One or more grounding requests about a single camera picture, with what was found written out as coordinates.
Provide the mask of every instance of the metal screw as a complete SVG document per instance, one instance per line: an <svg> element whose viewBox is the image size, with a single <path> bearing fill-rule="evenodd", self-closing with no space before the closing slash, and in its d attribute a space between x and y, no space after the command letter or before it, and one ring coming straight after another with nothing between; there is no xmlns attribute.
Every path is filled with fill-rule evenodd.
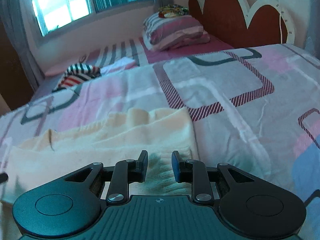
<svg viewBox="0 0 320 240"><path fill-rule="evenodd" d="M108 199L112 202L117 202L117 201L123 200L124 196L119 193L114 193L114 194L109 195Z"/></svg>
<svg viewBox="0 0 320 240"><path fill-rule="evenodd" d="M199 201L209 201L211 199L211 196L206 193L201 193L196 195L196 199Z"/></svg>

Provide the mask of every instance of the striped cloth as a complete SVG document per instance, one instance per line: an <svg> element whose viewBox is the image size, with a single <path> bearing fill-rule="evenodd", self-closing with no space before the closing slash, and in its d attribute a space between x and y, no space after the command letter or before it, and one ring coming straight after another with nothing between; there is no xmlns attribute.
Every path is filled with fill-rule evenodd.
<svg viewBox="0 0 320 240"><path fill-rule="evenodd" d="M122 41L117 44L92 51L88 55L85 63L101 68L111 65L123 57L134 59L137 66L149 64L139 38Z"/></svg>
<svg viewBox="0 0 320 240"><path fill-rule="evenodd" d="M98 67L82 63L73 64L65 71L57 86L52 90L52 93L79 85L100 76L100 68Z"/></svg>

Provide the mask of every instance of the wooden door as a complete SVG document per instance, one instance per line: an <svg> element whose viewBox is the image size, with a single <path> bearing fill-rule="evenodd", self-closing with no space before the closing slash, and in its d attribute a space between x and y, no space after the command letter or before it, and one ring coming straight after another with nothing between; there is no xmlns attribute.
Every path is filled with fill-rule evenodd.
<svg viewBox="0 0 320 240"><path fill-rule="evenodd" d="M0 20L0 94L11 110L28 103L33 90L21 66L19 56Z"/></svg>

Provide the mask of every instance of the colorful cloth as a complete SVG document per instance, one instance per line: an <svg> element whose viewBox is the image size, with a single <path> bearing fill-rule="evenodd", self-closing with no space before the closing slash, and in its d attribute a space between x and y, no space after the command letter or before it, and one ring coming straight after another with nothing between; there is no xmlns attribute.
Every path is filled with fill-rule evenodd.
<svg viewBox="0 0 320 240"><path fill-rule="evenodd" d="M159 8L160 18L173 18L182 15L188 15L189 9L178 4L167 5Z"/></svg>
<svg viewBox="0 0 320 240"><path fill-rule="evenodd" d="M100 68L76 63L68 67L52 93L100 77Z"/></svg>

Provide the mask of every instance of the red and white striped fabric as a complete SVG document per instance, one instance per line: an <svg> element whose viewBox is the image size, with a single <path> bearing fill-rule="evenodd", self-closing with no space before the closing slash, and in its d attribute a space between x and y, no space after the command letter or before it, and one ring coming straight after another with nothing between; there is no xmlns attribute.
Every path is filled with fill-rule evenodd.
<svg viewBox="0 0 320 240"><path fill-rule="evenodd" d="M68 67L52 92L73 87L100 76L100 68L87 64L76 63Z"/></svg>

